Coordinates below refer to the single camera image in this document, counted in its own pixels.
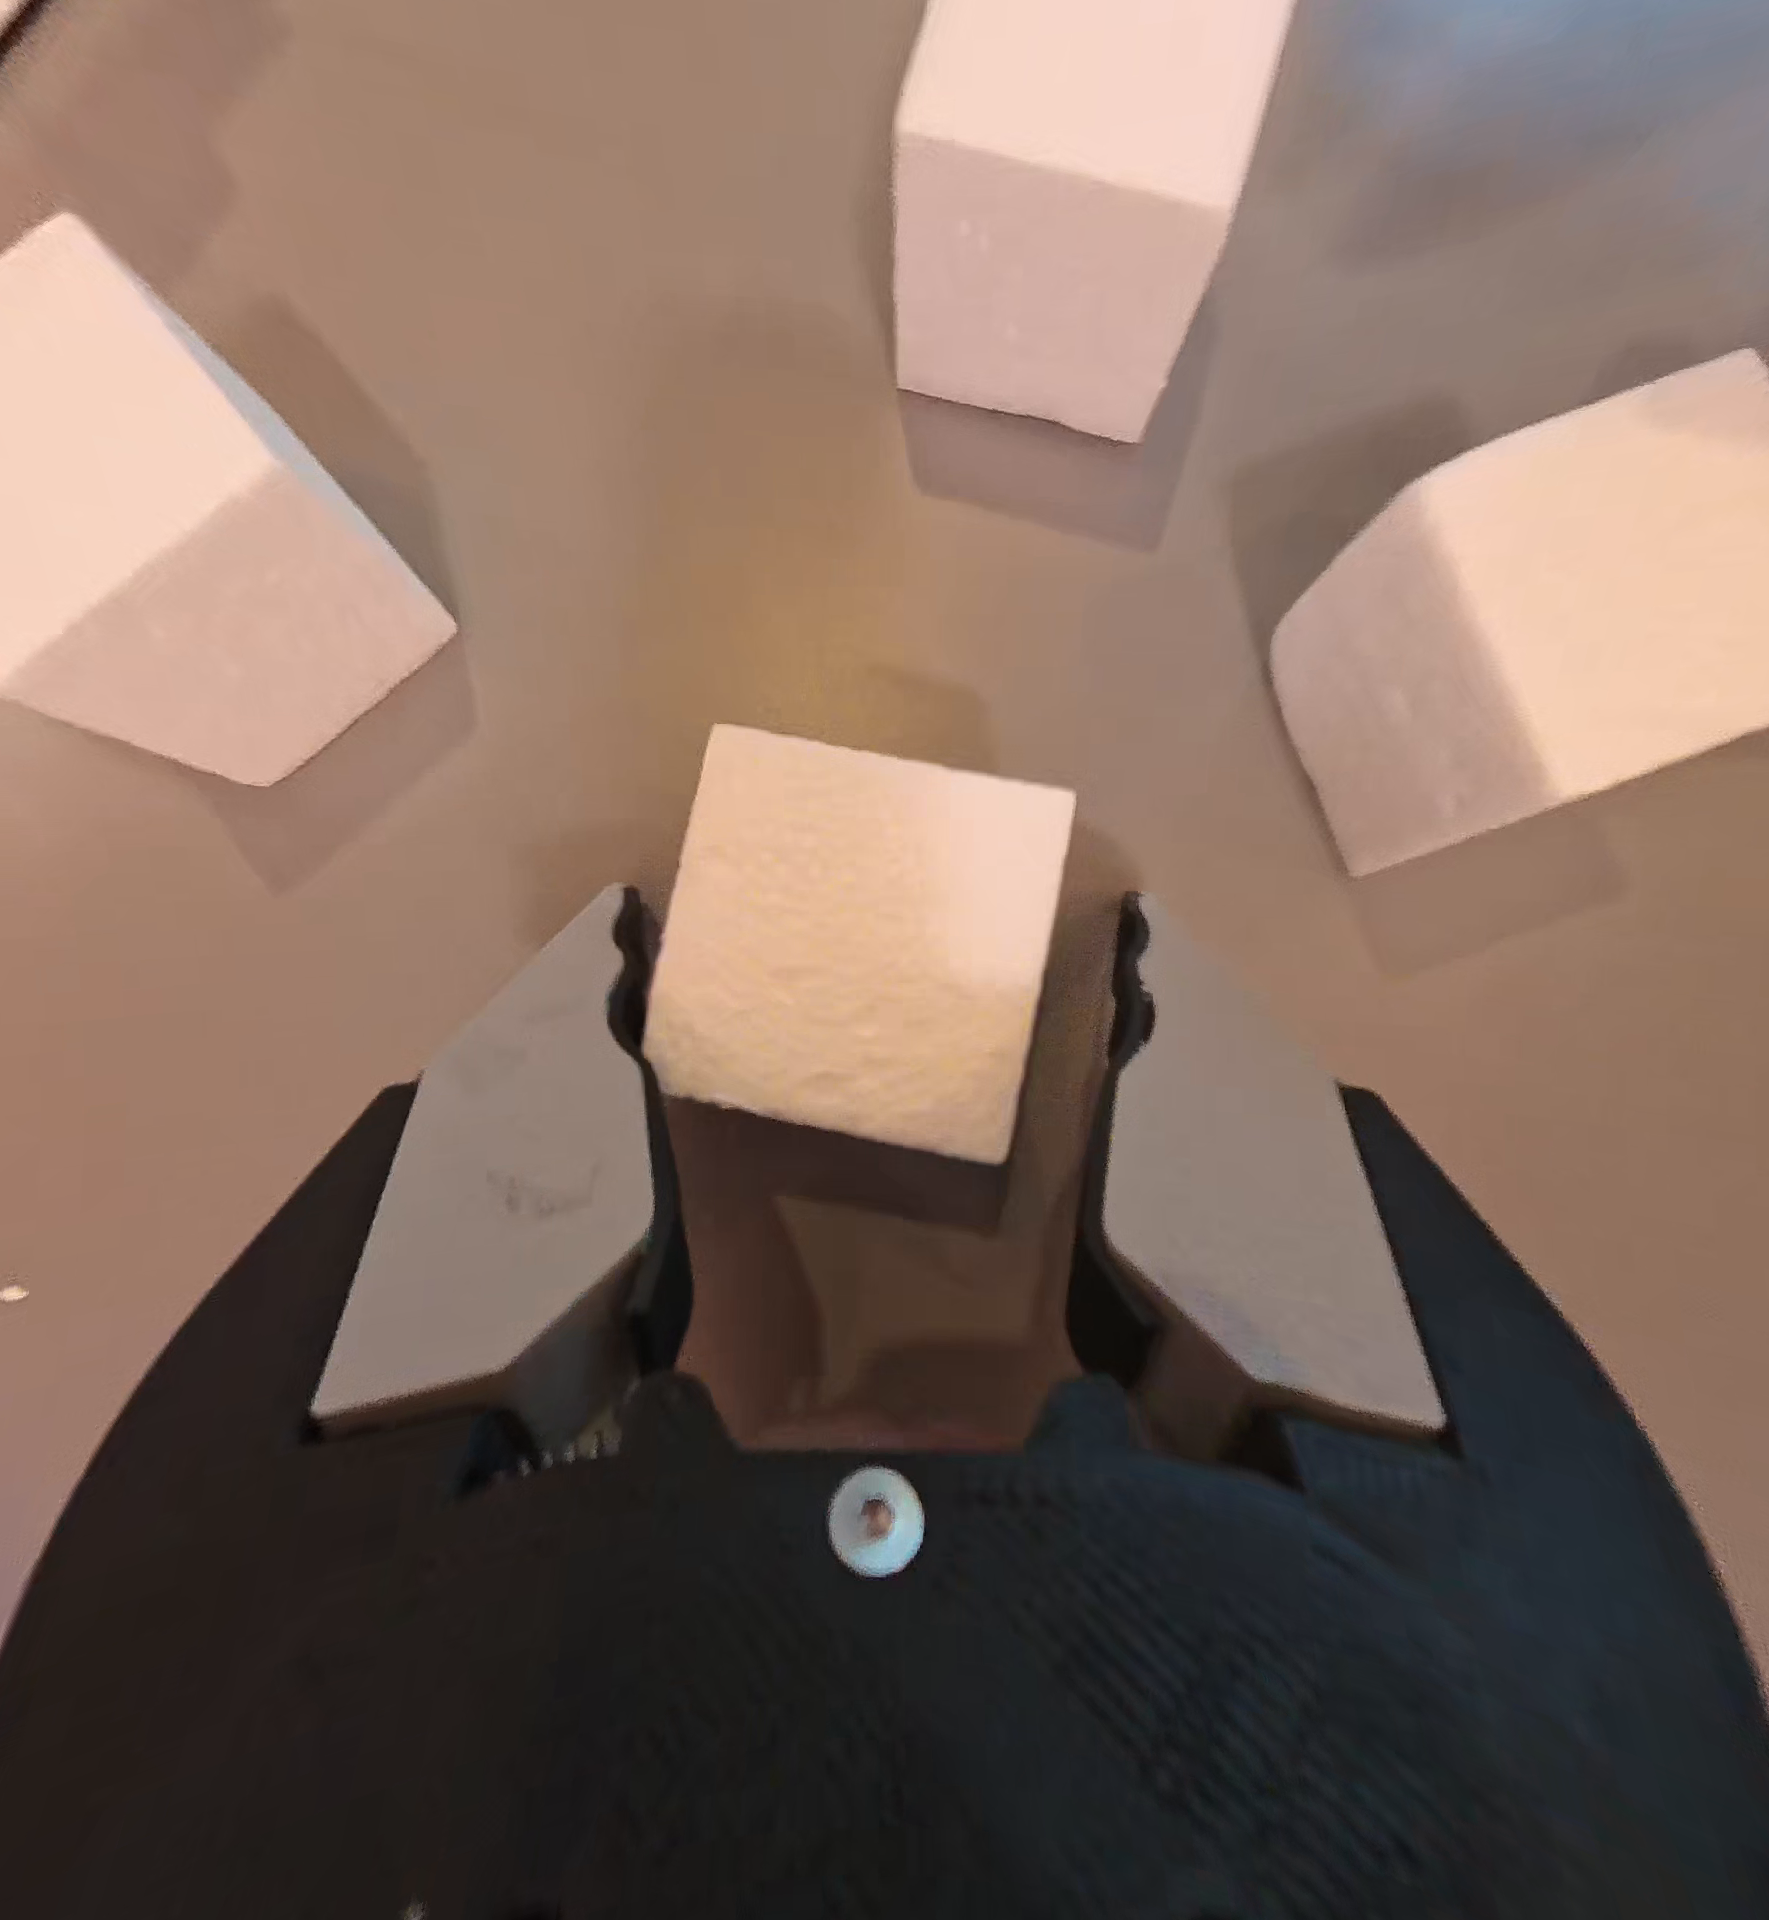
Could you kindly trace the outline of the large white foam cube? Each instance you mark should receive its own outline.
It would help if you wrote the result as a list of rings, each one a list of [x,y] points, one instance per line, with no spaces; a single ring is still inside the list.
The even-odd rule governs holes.
[[[0,254],[0,699],[269,788],[456,631],[80,217]]]
[[[903,393],[1146,439],[1291,2],[929,2],[893,125]]]

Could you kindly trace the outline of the small white foam cube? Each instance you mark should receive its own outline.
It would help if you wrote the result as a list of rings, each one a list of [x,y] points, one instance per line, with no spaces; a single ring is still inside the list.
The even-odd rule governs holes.
[[[646,1015],[662,1092],[1004,1164],[1075,815],[1064,788],[713,726]]]

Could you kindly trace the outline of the medium white foam cube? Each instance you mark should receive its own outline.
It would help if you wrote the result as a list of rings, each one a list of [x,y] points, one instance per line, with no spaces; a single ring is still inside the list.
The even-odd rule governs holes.
[[[1351,877],[1769,730],[1769,365],[1735,349],[1407,484],[1271,678]]]

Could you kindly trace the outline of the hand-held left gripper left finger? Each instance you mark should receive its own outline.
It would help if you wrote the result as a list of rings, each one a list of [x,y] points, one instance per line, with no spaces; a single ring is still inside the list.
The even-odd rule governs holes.
[[[605,887],[413,1091],[312,1400],[330,1436],[502,1412],[580,1448],[677,1365],[695,1303],[642,1024],[657,918]]]

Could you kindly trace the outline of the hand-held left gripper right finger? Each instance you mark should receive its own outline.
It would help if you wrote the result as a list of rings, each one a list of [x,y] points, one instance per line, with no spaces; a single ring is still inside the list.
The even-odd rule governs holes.
[[[1271,1412],[1447,1429],[1337,1081],[1144,892],[1120,910],[1064,1322],[1157,1441]]]

